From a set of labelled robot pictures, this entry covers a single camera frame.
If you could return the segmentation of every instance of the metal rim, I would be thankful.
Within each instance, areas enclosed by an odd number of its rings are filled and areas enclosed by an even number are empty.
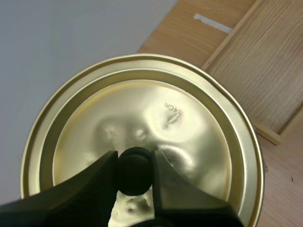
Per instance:
[[[65,82],[46,102],[42,110],[40,111],[39,115],[37,116],[31,131],[29,133],[28,139],[26,141],[26,145],[24,148],[24,153],[23,153],[23,158],[22,158],[22,166],[21,166],[21,179],[20,179],[20,186],[21,186],[21,197],[24,198],[28,196],[28,176],[27,176],[27,171],[28,171],[28,165],[29,165],[29,157],[32,156],[31,154],[31,147],[34,143],[34,139],[37,133],[37,128],[39,128],[41,122],[44,119],[45,114],[49,111],[49,108],[51,107],[52,103],[54,100],[61,95],[61,93],[70,86],[70,84],[75,83],[77,80],[80,78],[84,77],[85,75],[89,74],[90,72],[93,72],[94,70],[102,67],[103,65],[109,65],[113,62],[118,62],[118,61],[127,61],[131,59],[154,59],[157,61],[165,61],[165,62],[170,62],[173,64],[181,65],[182,67],[185,67],[194,73],[203,76],[204,79],[206,79],[209,83],[211,83],[216,89],[218,89],[233,105],[234,107],[238,110],[238,112],[241,114],[252,139],[253,146],[255,149],[255,158],[257,162],[257,168],[258,168],[258,186],[257,186],[257,198],[255,199],[255,205],[253,209],[253,213],[251,215],[251,219],[249,222],[249,226],[255,226],[257,224],[261,207],[262,207],[262,202],[263,202],[263,194],[264,194],[264,173],[263,173],[263,165],[262,165],[262,157],[261,157],[261,152],[260,148],[258,145],[258,140],[256,137],[256,134],[254,132],[254,128],[249,121],[249,118],[245,114],[244,110],[240,106],[240,104],[236,101],[234,97],[225,89],[223,88],[215,79],[213,79],[210,75],[207,73],[203,72],[201,69],[176,58],[168,57],[168,56],[163,56],[163,55],[157,55],[157,54],[131,54],[131,55],[125,55],[125,56],[119,56],[119,57],[114,57],[110,58],[105,61],[101,61],[98,63],[95,63],[86,69],[82,70],[80,73],[72,77],[70,80]]]

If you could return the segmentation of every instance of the can lid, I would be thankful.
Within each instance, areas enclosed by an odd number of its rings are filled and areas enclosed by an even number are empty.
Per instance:
[[[109,150],[162,151],[185,179],[257,222],[263,168],[255,132],[212,77],[175,58],[134,54],[99,62],[46,103],[24,151],[21,194],[59,184]],[[118,193],[110,226],[153,217],[152,190]]]

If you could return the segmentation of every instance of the can rim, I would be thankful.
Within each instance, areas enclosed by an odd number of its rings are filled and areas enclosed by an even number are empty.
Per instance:
[[[66,88],[71,82],[74,80],[78,80],[85,76],[87,73],[93,71],[96,67],[98,67],[101,64],[111,64],[116,61],[120,61],[122,59],[135,59],[135,58],[154,58],[156,60],[163,60],[166,62],[173,62],[177,63],[179,65],[185,66],[186,68],[196,72],[199,75],[203,75],[203,77],[210,82],[214,87],[216,87],[224,96],[230,100],[230,102],[234,105],[234,107],[239,111],[240,115],[245,121],[245,124],[248,128],[248,131],[250,133],[253,146],[255,148],[255,156],[256,156],[256,162],[257,162],[257,169],[258,169],[258,187],[257,187],[257,198],[255,199],[255,205],[253,209],[253,213],[250,218],[249,226],[256,226],[258,219],[260,217],[261,213],[261,208],[263,204],[263,197],[264,197],[264,170],[263,170],[263,164],[262,164],[262,153],[261,149],[259,147],[258,139],[254,131],[254,127],[252,123],[250,122],[248,116],[244,112],[243,108],[239,104],[239,102],[228,92],[219,82],[217,82],[213,77],[211,77],[208,73],[204,72],[200,68],[186,62],[183,60],[180,60],[178,58],[166,56],[166,55],[161,55],[161,54],[149,54],[149,53],[140,53],[140,54],[128,54],[128,55],[120,55],[116,57],[112,57],[109,59],[105,59],[102,61],[98,61],[85,69],[81,70],[74,76],[72,76],[70,79],[68,79],[65,83],[63,83],[51,96],[50,98],[46,101],[42,109],[40,110],[39,114],[37,115],[35,121],[33,122],[33,125],[30,129],[30,132],[28,134],[25,147],[23,150],[23,156],[22,156],[22,163],[21,163],[21,174],[20,174],[20,191],[21,191],[21,198],[25,197],[25,187],[26,187],[26,182],[25,182],[25,169],[26,169],[26,164],[27,164],[27,158],[30,155],[29,154],[29,147],[31,140],[33,138],[34,131],[37,126],[39,126],[39,122],[42,120],[41,117],[45,112],[47,112],[47,108],[51,104],[51,102],[54,100],[54,98],[60,94],[60,92]]]

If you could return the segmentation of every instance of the round black knob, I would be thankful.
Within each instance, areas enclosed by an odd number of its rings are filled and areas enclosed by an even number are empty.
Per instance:
[[[142,195],[149,190],[153,180],[151,153],[140,147],[124,151],[119,157],[115,181],[125,195]]]

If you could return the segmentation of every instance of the wooden board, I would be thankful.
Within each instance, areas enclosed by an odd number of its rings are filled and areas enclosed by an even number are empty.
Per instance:
[[[263,0],[207,72],[279,133],[303,104],[303,1]]]
[[[138,52],[165,54],[202,67],[228,34],[194,19],[194,15],[234,27],[253,2],[179,0]]]
[[[268,167],[258,227],[301,227],[303,223],[303,118],[283,144],[259,142]]]

